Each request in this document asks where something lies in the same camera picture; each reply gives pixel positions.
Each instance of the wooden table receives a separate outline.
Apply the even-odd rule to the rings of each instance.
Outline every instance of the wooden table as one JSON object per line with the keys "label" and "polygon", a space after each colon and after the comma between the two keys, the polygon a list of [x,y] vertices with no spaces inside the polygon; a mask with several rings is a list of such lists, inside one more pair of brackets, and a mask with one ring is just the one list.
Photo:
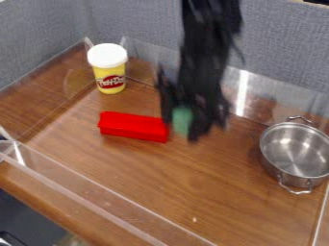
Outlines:
{"label": "wooden table", "polygon": [[[312,243],[327,184],[304,196],[280,188],[260,162],[264,124],[233,115],[229,131],[213,128],[197,144],[176,134],[168,144],[101,135],[101,111],[160,116],[160,99],[153,86],[133,80],[121,94],[102,94],[81,45],[0,98],[2,125],[18,140],[214,244]],[[251,115],[268,117],[272,102],[252,101]],[[0,186],[93,245],[149,245],[6,162]]]}

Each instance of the red block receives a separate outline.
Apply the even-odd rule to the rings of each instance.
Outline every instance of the red block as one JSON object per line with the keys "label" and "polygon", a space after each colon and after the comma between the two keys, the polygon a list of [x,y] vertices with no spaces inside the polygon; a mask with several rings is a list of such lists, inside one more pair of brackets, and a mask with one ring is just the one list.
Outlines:
{"label": "red block", "polygon": [[157,117],[103,111],[98,127],[103,135],[119,135],[157,142],[169,141],[169,127]]}

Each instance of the stainless steel pot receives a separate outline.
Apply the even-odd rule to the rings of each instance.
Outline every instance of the stainless steel pot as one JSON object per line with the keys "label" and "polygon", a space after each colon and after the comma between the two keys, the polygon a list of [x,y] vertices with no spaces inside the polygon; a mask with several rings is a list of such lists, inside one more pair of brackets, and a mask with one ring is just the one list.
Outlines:
{"label": "stainless steel pot", "polygon": [[[312,193],[313,187],[329,177],[329,137],[315,127],[289,122],[303,116],[289,117],[288,122],[267,129],[260,147],[263,164],[280,186],[293,194]],[[308,190],[295,191],[289,185]]]}

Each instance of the gray backdrop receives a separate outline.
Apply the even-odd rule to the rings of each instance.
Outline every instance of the gray backdrop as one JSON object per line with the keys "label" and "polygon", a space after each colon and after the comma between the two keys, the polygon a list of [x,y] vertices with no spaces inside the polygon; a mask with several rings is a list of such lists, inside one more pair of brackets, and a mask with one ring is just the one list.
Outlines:
{"label": "gray backdrop", "polygon": [[[329,92],[329,9],[288,0],[245,0],[243,9],[247,70]],[[85,36],[177,49],[181,0],[7,0],[0,23],[2,86]],[[235,54],[230,63],[241,67]]]}

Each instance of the pot handle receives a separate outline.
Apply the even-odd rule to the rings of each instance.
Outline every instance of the pot handle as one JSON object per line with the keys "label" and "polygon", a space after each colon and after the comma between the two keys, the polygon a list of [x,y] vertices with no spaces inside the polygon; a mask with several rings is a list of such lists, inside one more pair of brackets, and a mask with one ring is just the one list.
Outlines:
{"label": "pot handle", "polygon": [[288,190],[291,193],[296,194],[296,195],[303,195],[303,194],[311,194],[313,192],[313,181],[308,180],[307,181],[307,185],[309,186],[308,190],[303,190],[303,191],[295,191],[292,190],[284,183],[283,183],[283,174],[279,174],[279,179],[280,179],[280,186]]}
{"label": "pot handle", "polygon": [[288,117],[288,118],[287,118],[287,121],[291,121],[291,120],[295,120],[295,119],[303,119],[303,120],[305,120],[309,124],[313,123],[307,117],[304,117],[304,116],[301,116],[301,115]]}

